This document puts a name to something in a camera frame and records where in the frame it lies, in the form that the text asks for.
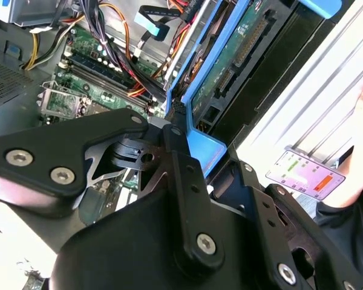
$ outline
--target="white cable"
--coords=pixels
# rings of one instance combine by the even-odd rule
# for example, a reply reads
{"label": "white cable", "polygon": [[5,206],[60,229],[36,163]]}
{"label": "white cable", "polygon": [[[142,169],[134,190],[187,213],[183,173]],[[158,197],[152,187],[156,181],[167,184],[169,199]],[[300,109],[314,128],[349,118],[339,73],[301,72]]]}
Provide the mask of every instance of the white cable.
{"label": "white cable", "polygon": [[57,42],[57,45],[56,45],[56,47],[55,47],[55,49],[53,50],[53,52],[46,58],[46,59],[44,59],[44,60],[42,60],[42,61],[40,61],[40,62],[38,62],[38,63],[34,63],[34,65],[33,66],[31,66],[30,67],[30,69],[29,70],[31,70],[31,69],[34,69],[35,67],[37,67],[38,65],[41,65],[42,63],[45,63],[45,62],[47,62],[47,61],[49,61],[53,56],[54,56],[54,54],[56,53],[56,51],[58,50],[58,48],[60,47],[60,45],[61,45],[61,42],[62,42],[62,40],[63,40],[63,38],[66,36],[66,34],[71,30],[71,28],[73,28],[74,27],[74,25],[75,25],[76,23],[72,23],[72,24],[70,24],[68,27],[67,27],[67,29],[62,33],[62,35],[61,36],[59,36],[59,39],[58,39],[58,42]]}

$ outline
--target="silver screw head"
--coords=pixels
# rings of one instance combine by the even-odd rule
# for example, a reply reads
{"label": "silver screw head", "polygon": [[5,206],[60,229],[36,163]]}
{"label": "silver screw head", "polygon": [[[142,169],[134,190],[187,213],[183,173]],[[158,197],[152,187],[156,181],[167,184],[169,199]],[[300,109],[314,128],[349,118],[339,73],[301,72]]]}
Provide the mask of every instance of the silver screw head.
{"label": "silver screw head", "polygon": [[295,273],[293,273],[292,269],[290,269],[287,265],[283,263],[278,264],[278,272],[286,283],[289,285],[296,284]]}
{"label": "silver screw head", "polygon": [[71,184],[75,180],[74,172],[66,167],[57,167],[53,169],[50,177],[54,182],[62,185]]}
{"label": "silver screw head", "polygon": [[132,116],[132,121],[133,122],[136,122],[138,124],[143,123],[143,121],[139,117],[136,117],[136,116]]}
{"label": "silver screw head", "polygon": [[248,165],[247,163],[245,163],[244,168],[246,168],[246,170],[248,172],[253,172],[253,168],[250,165]]}
{"label": "silver screw head", "polygon": [[214,240],[208,234],[199,234],[197,244],[199,249],[207,255],[213,255],[217,250]]}
{"label": "silver screw head", "polygon": [[276,187],[276,189],[277,189],[277,191],[278,191],[278,193],[279,193],[280,195],[285,195],[285,190],[284,190],[283,188],[281,188],[281,187],[277,186],[277,187]]}
{"label": "silver screw head", "polygon": [[176,128],[176,127],[173,127],[172,129],[171,129],[171,131],[173,132],[173,133],[175,133],[176,135],[181,135],[182,133],[180,132],[180,130],[178,129],[178,128]]}
{"label": "silver screw head", "polygon": [[24,150],[9,151],[6,154],[5,159],[9,164],[21,167],[30,165],[34,160],[31,153]]}
{"label": "silver screw head", "polygon": [[344,285],[345,290],[355,290],[354,286],[352,286],[352,284],[348,281],[344,281],[343,285]]}

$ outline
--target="orange wire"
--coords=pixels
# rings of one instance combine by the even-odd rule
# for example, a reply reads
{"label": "orange wire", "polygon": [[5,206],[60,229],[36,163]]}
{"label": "orange wire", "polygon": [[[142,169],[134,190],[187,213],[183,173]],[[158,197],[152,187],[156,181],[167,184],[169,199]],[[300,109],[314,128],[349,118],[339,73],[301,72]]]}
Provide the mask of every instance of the orange wire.
{"label": "orange wire", "polygon": [[183,8],[181,8],[179,6],[179,4],[177,4],[174,0],[169,0],[169,1],[170,1],[170,3],[172,3],[172,4],[174,4],[176,6],[177,10],[179,10],[180,13],[183,13]]}

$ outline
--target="black wire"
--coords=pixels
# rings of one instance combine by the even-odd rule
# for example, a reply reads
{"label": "black wire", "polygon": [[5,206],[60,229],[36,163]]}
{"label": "black wire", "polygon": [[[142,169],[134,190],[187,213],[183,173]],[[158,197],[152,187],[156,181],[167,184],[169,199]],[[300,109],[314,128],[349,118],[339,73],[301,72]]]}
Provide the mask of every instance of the black wire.
{"label": "black wire", "polygon": [[105,18],[99,10],[99,3],[96,0],[79,1],[88,22],[90,33],[102,44],[110,62],[135,78],[151,95],[165,98],[165,91],[160,84],[136,68],[132,60],[129,60],[125,53],[106,35]]}
{"label": "black wire", "polygon": [[56,10],[55,10],[54,18],[51,21],[50,27],[55,27],[58,24],[59,19],[61,18],[66,5],[67,5],[67,0],[59,1],[58,6],[56,7]]}
{"label": "black wire", "polygon": [[35,63],[39,63],[40,61],[45,60],[46,58],[48,58],[51,55],[51,53],[54,53],[54,50],[55,50],[56,46],[58,45],[58,40],[59,40],[60,36],[62,35],[62,33],[66,29],[67,29],[67,27],[62,27],[61,29],[58,30],[58,32],[55,35],[54,41],[51,44],[51,47],[48,49],[48,51],[46,51],[45,54],[43,54],[42,56],[38,57],[35,60]]}

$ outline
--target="red wire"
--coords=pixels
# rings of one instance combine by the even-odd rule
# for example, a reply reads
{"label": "red wire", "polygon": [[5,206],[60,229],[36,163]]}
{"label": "red wire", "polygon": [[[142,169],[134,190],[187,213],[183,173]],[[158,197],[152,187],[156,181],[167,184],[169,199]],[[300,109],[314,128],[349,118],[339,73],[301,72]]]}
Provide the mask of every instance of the red wire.
{"label": "red wire", "polygon": [[176,0],[176,2],[178,2],[180,5],[184,5],[184,6],[188,5],[188,3],[183,0]]}

